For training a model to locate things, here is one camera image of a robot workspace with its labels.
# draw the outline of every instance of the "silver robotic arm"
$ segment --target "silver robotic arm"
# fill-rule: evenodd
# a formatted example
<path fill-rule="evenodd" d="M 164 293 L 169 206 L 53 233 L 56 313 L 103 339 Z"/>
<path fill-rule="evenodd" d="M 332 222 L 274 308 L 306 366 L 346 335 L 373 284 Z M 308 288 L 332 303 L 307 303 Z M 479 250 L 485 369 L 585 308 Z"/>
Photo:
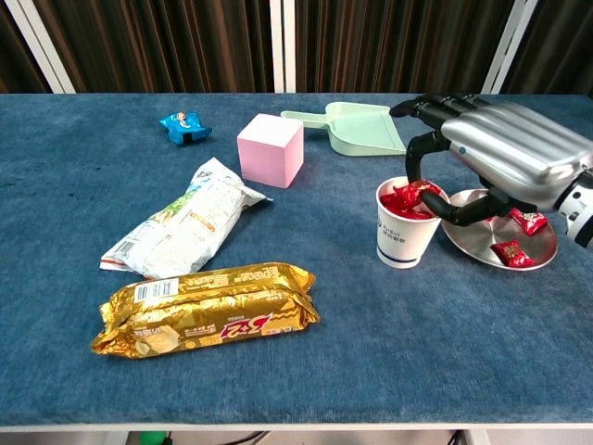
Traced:
<path fill-rule="evenodd" d="M 435 130 L 411 139 L 406 153 L 410 182 L 422 179 L 424 155 L 448 150 L 477 173 L 488 193 L 461 208 L 422 192 L 436 215 L 456 225 L 525 212 L 559 211 L 567 235 L 593 249 L 593 142 L 513 103 L 490 105 L 473 95 L 422 95 L 391 108 Z"/>

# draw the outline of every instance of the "gold snack package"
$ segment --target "gold snack package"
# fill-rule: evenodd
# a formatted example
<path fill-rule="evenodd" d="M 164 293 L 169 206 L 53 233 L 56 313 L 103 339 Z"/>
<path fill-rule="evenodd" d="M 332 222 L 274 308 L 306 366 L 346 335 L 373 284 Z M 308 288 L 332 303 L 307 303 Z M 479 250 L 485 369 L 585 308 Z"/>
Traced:
<path fill-rule="evenodd" d="M 131 359 L 299 331 L 320 316 L 315 275 L 267 262 L 128 285 L 100 307 L 97 354 Z"/>

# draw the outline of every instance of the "white paper cup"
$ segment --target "white paper cup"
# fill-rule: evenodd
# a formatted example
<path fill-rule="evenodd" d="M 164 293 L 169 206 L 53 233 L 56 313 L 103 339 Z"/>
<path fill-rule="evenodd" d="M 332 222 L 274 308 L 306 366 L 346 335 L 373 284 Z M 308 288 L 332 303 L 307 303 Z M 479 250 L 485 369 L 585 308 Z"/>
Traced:
<path fill-rule="evenodd" d="M 375 194 L 379 206 L 377 255 L 382 262 L 396 269 L 409 269 L 420 262 L 441 223 L 441 219 L 437 217 L 430 220 L 410 220 L 390 212 L 381 204 L 380 196 L 393 193 L 393 186 L 402 187 L 407 184 L 406 176 L 391 178 L 379 185 Z M 441 191 L 440 196 L 449 202 L 445 192 Z M 424 204 L 421 209 L 428 210 Z"/>

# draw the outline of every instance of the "brown curtain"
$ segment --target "brown curtain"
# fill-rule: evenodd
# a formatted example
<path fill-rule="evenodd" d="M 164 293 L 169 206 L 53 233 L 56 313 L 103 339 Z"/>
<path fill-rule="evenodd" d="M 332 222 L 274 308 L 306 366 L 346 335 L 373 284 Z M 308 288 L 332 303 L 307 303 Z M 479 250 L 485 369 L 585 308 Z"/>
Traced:
<path fill-rule="evenodd" d="M 17 23 L 0 2 L 0 93 L 46 93 L 49 85 Z"/>
<path fill-rule="evenodd" d="M 502 92 L 593 95 L 593 1 L 539 0 Z"/>
<path fill-rule="evenodd" d="M 273 91 L 268 0 L 34 0 L 77 92 Z"/>
<path fill-rule="evenodd" d="M 512 0 L 297 0 L 300 92 L 480 92 Z"/>

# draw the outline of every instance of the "small blue packet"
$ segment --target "small blue packet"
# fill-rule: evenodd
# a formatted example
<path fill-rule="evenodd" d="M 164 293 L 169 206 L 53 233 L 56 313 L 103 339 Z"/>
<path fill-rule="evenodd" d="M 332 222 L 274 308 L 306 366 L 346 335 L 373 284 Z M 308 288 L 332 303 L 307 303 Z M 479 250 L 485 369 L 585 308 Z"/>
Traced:
<path fill-rule="evenodd" d="M 161 119 L 160 124 L 169 130 L 169 139 L 176 146 L 204 139 L 212 129 L 202 126 L 197 113 L 173 113 Z"/>

